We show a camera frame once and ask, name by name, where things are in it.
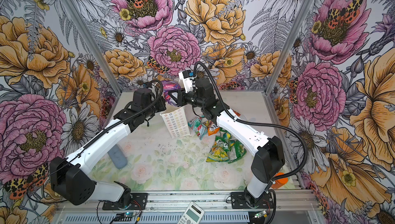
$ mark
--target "calculator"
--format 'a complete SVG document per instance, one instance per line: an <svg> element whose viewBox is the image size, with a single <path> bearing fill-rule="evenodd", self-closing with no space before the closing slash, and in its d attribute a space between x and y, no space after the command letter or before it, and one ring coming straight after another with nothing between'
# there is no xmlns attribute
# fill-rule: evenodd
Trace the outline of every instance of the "calculator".
<svg viewBox="0 0 395 224"><path fill-rule="evenodd" d="M204 210L197 206L194 202L190 202L188 208L181 216L177 224L197 224L204 215Z"/></svg>

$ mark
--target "table surface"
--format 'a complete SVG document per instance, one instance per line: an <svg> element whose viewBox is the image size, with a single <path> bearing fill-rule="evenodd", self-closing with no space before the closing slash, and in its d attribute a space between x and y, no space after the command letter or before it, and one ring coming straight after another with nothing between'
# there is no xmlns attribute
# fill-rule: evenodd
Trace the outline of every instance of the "table surface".
<svg viewBox="0 0 395 224"><path fill-rule="evenodd" d="M261 92L223 91L224 102L244 115L249 121L271 123ZM132 92L124 92L114 113L133 100ZM188 120L195 115L185 106ZM270 127L255 127L267 136L276 135ZM247 151L239 161L206 162L215 135L207 134L200 140L190 129L191 135L171 138L162 117L157 114L149 121L149 127L140 125L133 133L118 142L128 159L128 164L117 169L108 154L94 167L90 177L96 181L124 183L133 191L149 190L242 190L252 177L253 156ZM284 166L281 172L289 172ZM294 189L289 178L284 189Z"/></svg>

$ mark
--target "wall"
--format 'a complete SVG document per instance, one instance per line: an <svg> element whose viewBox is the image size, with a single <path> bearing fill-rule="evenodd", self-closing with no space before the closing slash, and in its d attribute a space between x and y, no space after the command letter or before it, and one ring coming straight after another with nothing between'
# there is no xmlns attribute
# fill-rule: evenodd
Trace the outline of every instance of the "wall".
<svg viewBox="0 0 395 224"><path fill-rule="evenodd" d="M0 218L5 223L52 221L61 197L43 178L49 162L90 140L115 101L82 35L60 7L58 0L0 0Z"/></svg>
<svg viewBox="0 0 395 224"><path fill-rule="evenodd" d="M151 79L175 79L199 60L220 88L264 88L302 2L75 1L124 89ZM266 53L274 56L260 57ZM203 74L200 67L198 75Z"/></svg>
<svg viewBox="0 0 395 224"><path fill-rule="evenodd" d="M328 223L395 222L394 36L395 0L316 0L270 93Z"/></svg>

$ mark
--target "pink peony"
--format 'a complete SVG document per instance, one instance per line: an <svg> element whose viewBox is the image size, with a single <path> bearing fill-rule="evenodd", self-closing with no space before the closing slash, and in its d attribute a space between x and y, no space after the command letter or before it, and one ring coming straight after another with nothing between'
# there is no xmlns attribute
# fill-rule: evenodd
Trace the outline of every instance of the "pink peony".
<svg viewBox="0 0 395 224"><path fill-rule="evenodd" d="M306 46L310 53L322 60L330 60L334 64L341 64L358 51L369 33L364 33L365 22L370 9L365 10L366 0L359 7L359 15L351 23L340 23L334 29L328 27L330 9L342 10L352 0L325 0L313 17L312 33L306 38Z"/></svg>
<svg viewBox="0 0 395 224"><path fill-rule="evenodd" d="M128 6L126 0L111 0L113 10L125 20L126 32L131 35L156 30L171 23L173 18L173 0L147 0L142 8Z"/></svg>
<svg viewBox="0 0 395 224"><path fill-rule="evenodd" d="M200 60L198 40L178 27L163 27L147 42L151 47L151 57L160 65L168 67L170 75L176 76Z"/></svg>
<svg viewBox="0 0 395 224"><path fill-rule="evenodd" d="M346 93L341 85L339 70L329 62L308 63L298 78L295 116L308 119L318 131L329 129L346 103Z"/></svg>
<svg viewBox="0 0 395 224"><path fill-rule="evenodd" d="M0 180L27 178L45 162L62 157L64 123L62 109L41 95L0 103Z"/></svg>

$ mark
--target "metal post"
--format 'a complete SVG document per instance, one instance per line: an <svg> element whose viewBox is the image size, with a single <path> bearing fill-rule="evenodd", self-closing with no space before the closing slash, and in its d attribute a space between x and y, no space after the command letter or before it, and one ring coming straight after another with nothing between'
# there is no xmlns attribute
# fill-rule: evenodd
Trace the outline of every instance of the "metal post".
<svg viewBox="0 0 395 224"><path fill-rule="evenodd" d="M279 74L281 72L281 68L285 64L285 61L287 60L287 56L289 54L289 51L291 50L292 44L294 43L298 35L298 31L302 26L302 23L306 18L306 14L309 11L310 7L313 5L313 3L314 0L303 0L302 6L300 7L300 10L295 16L294 23L292 24L291 30L288 33L288 37L285 40L284 46L281 49L279 60L277 61L277 64L273 69L273 73L270 76L269 82L265 87L266 94L270 93L270 91L274 86L274 83L276 83L277 78L279 77Z"/></svg>
<svg viewBox="0 0 395 224"><path fill-rule="evenodd" d="M111 87L114 89L116 97L119 97L121 95L121 89L119 87L119 84L116 81L114 74L111 72L110 68L108 67L107 62L104 60L103 54L101 53L99 46L96 44L96 41L94 40L91 31L88 29L88 26L84 21L84 18L79 12L77 4L74 2L74 0L60 0L60 1L66 8L66 12L69 15L69 17L72 19L74 24L76 25L76 28L79 30L81 34L85 35L84 39L86 44L88 45L95 59L98 61Z"/></svg>

